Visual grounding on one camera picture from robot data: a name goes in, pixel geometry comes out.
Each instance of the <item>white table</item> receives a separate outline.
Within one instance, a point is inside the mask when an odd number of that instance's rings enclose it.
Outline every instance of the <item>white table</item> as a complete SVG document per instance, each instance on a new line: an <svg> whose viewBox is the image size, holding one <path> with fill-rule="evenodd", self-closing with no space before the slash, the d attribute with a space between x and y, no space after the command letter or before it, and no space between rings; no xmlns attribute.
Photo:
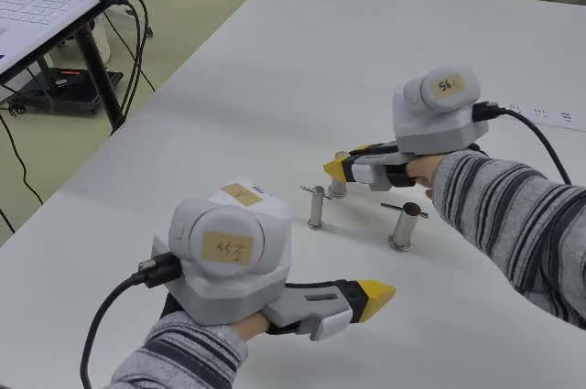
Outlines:
<svg viewBox="0 0 586 389"><path fill-rule="evenodd" d="M1 249L2 383L79 387L94 311L148 257L153 232L181 199L247 174L293 213L290 280L372 278L398 292L374 319L322 343L253 341L236 387L583 386L586 333L517 295L422 190L351 186L313 232L298 185L327 186L321 165L334 152L391 139L392 89L441 64L474 67L488 99L583 109L573 96L585 21L578 6L521 0L249 0ZM574 153L584 135L546 133L586 183L586 160ZM557 176L519 124L495 122L482 144ZM381 198L433 212L411 252L388 248L397 216ZM140 344L163 297L137 287L107 314L91 362L96 387Z"/></svg>

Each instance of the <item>gray striped sweater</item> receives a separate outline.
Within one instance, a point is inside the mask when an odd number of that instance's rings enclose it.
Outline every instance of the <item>gray striped sweater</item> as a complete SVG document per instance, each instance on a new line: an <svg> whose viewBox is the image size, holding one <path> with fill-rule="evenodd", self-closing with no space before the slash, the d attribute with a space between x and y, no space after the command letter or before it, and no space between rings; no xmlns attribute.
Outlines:
<svg viewBox="0 0 586 389"><path fill-rule="evenodd" d="M445 157L433 204L539 307L586 329L586 189L473 151Z"/></svg>
<svg viewBox="0 0 586 389"><path fill-rule="evenodd" d="M586 328L586 189L461 151L438 165L433 203L519 293ZM199 327L179 311L155 325L110 388L227 389L246 354L245 342L229 327Z"/></svg>

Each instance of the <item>power strip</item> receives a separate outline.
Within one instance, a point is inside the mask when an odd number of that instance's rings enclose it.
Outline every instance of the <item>power strip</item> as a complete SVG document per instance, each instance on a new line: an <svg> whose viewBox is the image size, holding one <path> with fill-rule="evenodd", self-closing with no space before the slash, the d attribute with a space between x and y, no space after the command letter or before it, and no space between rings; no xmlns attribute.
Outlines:
<svg viewBox="0 0 586 389"><path fill-rule="evenodd" d="M567 130L586 131L586 113L562 112L548 110L535 105L514 104L504 105L505 108L522 114L534 124L556 126Z"/></svg>

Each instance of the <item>floor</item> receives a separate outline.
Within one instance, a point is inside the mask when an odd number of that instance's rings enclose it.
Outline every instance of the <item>floor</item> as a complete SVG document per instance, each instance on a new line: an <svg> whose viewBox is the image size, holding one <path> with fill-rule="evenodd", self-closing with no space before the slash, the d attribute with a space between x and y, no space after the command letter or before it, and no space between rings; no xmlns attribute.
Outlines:
<svg viewBox="0 0 586 389"><path fill-rule="evenodd" d="M143 70L155 86L165 82L243 1L146 0L155 36L146 44ZM119 13L111 16L123 36L132 40L135 34L132 20ZM108 35L112 49L109 69L129 72L132 62L127 52L112 32ZM81 66L80 54L73 44L56 49L51 57L59 66ZM140 108L151 97L152 91L141 81L133 109ZM28 180L43 199L50 197L110 134L104 112L91 118L26 113L16 118L5 116L5 119L27 163ZM22 169L4 133L0 134L0 162L3 176L0 206L19 227L35 212L38 203L21 183ZM9 235L0 222L0 244Z"/></svg>

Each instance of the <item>metal peg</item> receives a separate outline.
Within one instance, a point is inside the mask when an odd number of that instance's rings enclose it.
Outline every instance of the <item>metal peg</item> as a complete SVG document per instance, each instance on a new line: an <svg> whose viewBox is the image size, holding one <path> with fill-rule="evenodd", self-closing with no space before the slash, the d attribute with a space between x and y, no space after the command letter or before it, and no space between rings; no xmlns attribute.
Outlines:
<svg viewBox="0 0 586 389"><path fill-rule="evenodd" d="M411 248L411 235L415 230L421 208L416 203L405 203L403 211L396 222L393 234L388 237L390 246L398 252L406 252Z"/></svg>
<svg viewBox="0 0 586 389"><path fill-rule="evenodd" d="M336 159L349 156L350 154L345 151L339 151L336 153ZM346 196L346 182L331 178L331 184L328 187L328 192L335 199L343 199Z"/></svg>
<svg viewBox="0 0 586 389"><path fill-rule="evenodd" d="M321 214L323 213L323 199L326 198L325 189L321 186L316 186L309 189L305 186L301 187L307 192L311 192L311 212L309 213L308 226L311 230L317 231L321 229Z"/></svg>

